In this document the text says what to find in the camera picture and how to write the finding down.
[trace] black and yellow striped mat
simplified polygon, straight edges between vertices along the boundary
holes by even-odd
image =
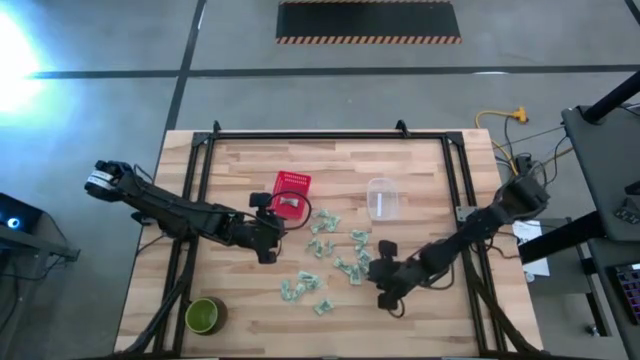
[[[453,5],[444,0],[282,1],[276,42],[460,44]]]

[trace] black metal frame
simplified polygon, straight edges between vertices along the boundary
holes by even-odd
[[[390,131],[319,131],[319,132],[222,132],[220,125],[216,121],[214,123],[214,129],[212,132],[196,132],[193,135],[191,143],[191,151],[189,154],[189,162],[187,165],[187,173],[185,175],[185,183],[183,187],[182,196],[189,199],[192,191],[193,177],[195,174],[196,160],[198,157],[199,149],[206,144],[206,153],[203,163],[202,177],[200,180],[200,188],[198,191],[198,200],[204,201],[206,198],[207,183],[209,173],[211,169],[211,163],[213,161],[213,151],[215,141],[217,140],[273,140],[273,139],[431,139],[438,140],[442,144],[442,151],[444,155],[445,168],[447,171],[447,180],[449,183],[449,190],[451,192],[451,200],[454,211],[454,218],[456,218],[456,225],[460,227],[462,222],[457,220],[455,215],[456,208],[461,206],[460,193],[458,192],[458,186],[456,182],[456,174],[453,166],[453,158],[451,155],[451,147],[455,147],[461,165],[461,175],[464,182],[465,192],[467,196],[467,202],[469,206],[476,206],[475,192],[473,188],[473,182],[471,179],[471,171],[467,160],[464,139],[461,132],[409,132],[406,124],[400,120],[396,125],[396,130]],[[187,259],[184,265],[184,270],[180,275],[180,278],[176,281],[178,273],[178,262],[180,254],[182,253],[182,244],[188,242],[189,250],[187,252]],[[184,315],[186,308],[189,304],[189,294],[191,292],[191,283],[193,280],[193,273],[195,269],[195,260],[198,249],[198,238],[191,239],[178,239],[174,242],[171,255],[169,258],[169,265],[167,268],[167,275],[165,281],[165,288],[163,293],[163,303],[160,310],[149,326],[145,330],[145,341],[138,343],[135,348],[129,348],[124,353],[114,354],[114,358],[176,358],[180,357],[182,353],[182,344],[184,338]],[[486,284],[489,293],[495,298],[495,288],[493,286],[493,278],[491,275],[491,268],[489,266],[489,259],[486,252],[480,251],[479,264],[482,270],[482,280]],[[487,338],[484,332],[484,326],[482,321],[482,314],[480,312],[480,305],[478,302],[478,295],[476,291],[469,285],[468,278],[469,271],[475,271],[471,254],[469,250],[465,250],[462,253],[462,261],[465,268],[465,277],[467,277],[467,292],[469,296],[471,315],[474,322],[474,328],[476,332],[476,338],[478,343],[479,353],[488,350]],[[178,320],[176,323],[176,331],[174,334],[174,340],[171,350],[165,350],[165,338],[168,315],[173,308],[173,305],[180,297],[178,308]],[[504,340],[504,333],[500,326],[493,319],[493,329],[496,338],[497,351],[506,351],[506,344]],[[144,353],[147,345],[152,337],[155,337],[153,349],[151,353]]]

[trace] paper money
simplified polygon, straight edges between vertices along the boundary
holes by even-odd
[[[323,249],[322,242],[320,241],[316,242],[316,250],[314,251],[314,255],[318,259],[322,259],[322,255],[324,254],[324,251],[322,249]]]
[[[309,228],[311,229],[312,234],[317,234],[320,232],[320,230],[324,229],[326,226],[327,225],[324,222],[321,222],[319,224],[311,225]]]
[[[315,212],[315,213],[313,213],[313,214],[311,215],[311,217],[313,217],[313,218],[318,218],[318,217],[324,217],[324,218],[327,218],[327,217],[329,217],[329,216],[330,216],[330,215],[329,215],[329,210],[327,210],[327,209],[321,209],[320,211]]]
[[[368,274],[369,263],[371,262],[371,260],[373,260],[373,257],[371,257],[367,250],[362,249],[356,254],[356,258],[358,258],[358,266],[360,267],[360,271],[363,274]]]
[[[371,257],[371,255],[367,252],[367,250],[360,250],[357,254],[356,254],[356,258],[358,260],[363,260],[366,261],[367,263],[371,262],[371,260],[373,260],[373,257]]]
[[[318,238],[314,237],[313,239],[311,239],[308,243],[307,243],[307,248],[305,249],[305,251],[309,251],[310,249],[316,249],[316,243],[318,243]]]
[[[298,281],[303,283],[307,290],[313,291],[322,286],[322,280],[317,275],[313,275],[306,271],[298,272]]]
[[[333,262],[333,266],[344,271],[347,275],[351,275],[351,266],[345,264],[340,256],[338,256],[336,260]]]
[[[362,276],[360,274],[360,266],[352,265],[349,273],[349,283],[351,285],[362,285]]]
[[[291,284],[289,280],[282,280],[282,285],[280,285],[280,295],[282,296],[282,300],[291,301],[291,292],[290,292]]]
[[[369,233],[366,231],[353,230],[351,231],[351,238],[358,242],[368,243],[369,242]]]
[[[304,294],[305,291],[307,291],[307,286],[303,283],[298,283],[298,285],[296,285],[295,290],[293,290],[293,294],[291,295],[290,302],[298,301],[300,299],[300,296],[302,296],[302,294]]]
[[[325,222],[325,229],[328,232],[335,232],[336,228],[338,228],[338,223],[340,222],[340,216],[330,216],[328,219],[326,219]]]
[[[331,240],[327,241],[327,245],[325,246],[326,251],[324,253],[326,257],[329,257],[331,256],[331,254],[333,254],[333,248],[335,246],[336,244],[333,241]]]
[[[316,314],[318,314],[318,316],[322,316],[322,314],[332,309],[333,309],[333,304],[331,303],[331,301],[329,301],[329,299],[324,299],[320,302],[320,304],[315,305],[313,307],[313,311],[315,311]]]

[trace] white paper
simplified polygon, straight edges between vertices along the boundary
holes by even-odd
[[[542,235],[542,228],[540,227],[540,221],[516,221],[513,223],[513,234],[522,239],[522,245],[530,240]],[[547,258],[528,263],[523,265],[524,271],[533,275],[549,276],[549,264]]]

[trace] clear plastic cup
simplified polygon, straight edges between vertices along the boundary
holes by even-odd
[[[367,186],[367,206],[371,220],[397,219],[400,209],[396,183],[388,178],[371,179]]]

